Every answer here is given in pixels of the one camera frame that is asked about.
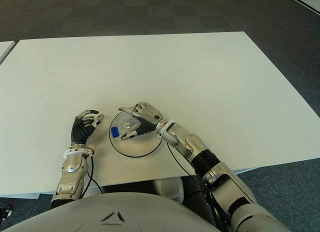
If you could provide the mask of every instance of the black cable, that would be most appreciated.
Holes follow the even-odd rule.
[[[95,179],[94,179],[92,176],[90,176],[90,174],[89,174],[89,172],[88,172],[88,171],[87,171],[86,173],[88,174],[88,176],[89,176],[89,177],[91,177],[91,178],[92,178],[92,181],[96,184],[96,186],[98,186],[98,188],[99,188],[99,190],[100,190],[101,194],[103,194],[104,192],[102,191],[102,189],[101,189],[100,185],[98,184],[98,182],[97,182],[97,181],[95,181]]]
[[[91,158],[91,175],[93,175],[94,174],[94,159],[92,158],[92,156],[90,156],[90,158]],[[82,195],[80,196],[80,199],[82,199],[84,197],[85,193],[87,192],[87,190],[90,186],[91,181],[92,181],[92,177],[90,177],[89,182],[85,187],[85,190],[83,191]]]
[[[193,193],[189,194],[187,197],[184,197],[183,198],[183,202],[186,201],[190,196],[193,196],[194,194],[197,194],[197,193],[200,193],[200,192],[205,192],[205,191],[204,190],[199,190],[199,191],[193,192]]]
[[[168,143],[166,143],[166,145],[168,146],[168,149],[169,149],[169,151],[170,151],[170,153],[171,153],[171,155],[172,155],[172,157],[174,158],[174,160],[177,162],[177,164],[181,167],[181,169],[183,169],[183,171],[184,172],[186,172],[187,173],[187,175],[188,176],[190,176],[191,177],[191,179],[194,181],[194,182],[196,182],[198,185],[200,185],[203,189],[207,189],[206,187],[204,187],[202,184],[200,184],[198,181],[196,181],[194,178],[192,178],[192,176],[191,176],[191,174],[189,174],[188,173],[188,171],[186,171],[185,170],[185,168],[183,168],[183,166],[178,162],[178,160],[176,159],[176,157],[174,156],[174,153],[172,153],[172,151],[171,151],[171,149],[170,149],[170,146],[169,146],[169,144]]]
[[[177,160],[176,157],[174,156],[174,153],[172,153],[169,144],[166,143],[166,145],[168,146],[168,149],[169,149],[172,157],[173,157],[174,160],[177,162],[177,164],[181,167],[181,169],[183,169],[183,171],[186,172],[186,173],[191,177],[191,179],[192,179],[194,182],[196,182],[198,185],[200,185],[200,186],[204,189],[204,190],[201,190],[201,191],[197,191],[197,192],[195,192],[195,193],[206,191],[206,193],[208,194],[208,193],[210,192],[209,189],[208,189],[207,187],[204,187],[202,184],[200,184],[200,183],[199,183],[198,181],[196,181],[194,178],[192,178],[191,174],[189,174],[189,173],[185,170],[185,168],[183,168],[183,166],[178,162],[178,160]],[[212,215],[213,215],[213,219],[214,219],[214,222],[215,222],[215,226],[217,227],[218,230],[220,230],[220,227],[221,227],[221,226],[220,226],[220,224],[219,224],[219,222],[218,222],[218,217],[217,217],[217,214],[216,214],[216,208],[215,208],[215,206],[214,206],[210,201],[211,201],[211,200],[209,200],[209,204],[210,204],[211,209],[212,209]]]

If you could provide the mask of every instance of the robotic hand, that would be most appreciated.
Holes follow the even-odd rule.
[[[160,111],[147,102],[137,103],[133,108],[120,107],[119,110],[130,114],[133,118],[141,122],[136,130],[121,137],[123,141],[154,131],[159,121],[163,119]]]
[[[82,144],[86,145],[87,139],[95,131],[97,126],[104,119],[104,115],[99,115],[96,119],[93,116],[86,116],[88,114],[98,114],[96,110],[87,109],[78,114],[71,130],[71,145]]]
[[[176,124],[173,119],[163,118],[159,110],[146,102],[119,110],[141,122],[140,127],[124,139],[155,130],[158,138],[175,147],[189,161],[210,191],[208,200],[233,232],[289,232],[286,226],[257,204],[245,183],[197,135]]]
[[[51,200],[51,208],[80,199],[84,189],[84,178],[88,171],[87,157],[94,154],[93,145],[86,146],[87,139],[103,121],[104,115],[96,119],[88,114],[98,114],[96,110],[85,110],[78,114],[71,130],[71,146],[63,154],[62,176]]]

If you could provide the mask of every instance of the dark carpet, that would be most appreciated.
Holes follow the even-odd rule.
[[[320,115],[320,16],[294,0],[0,0],[0,41],[229,31],[246,32]],[[293,231],[316,232],[319,174],[314,159],[240,177]],[[1,198],[13,207],[1,229],[45,211],[50,199]]]

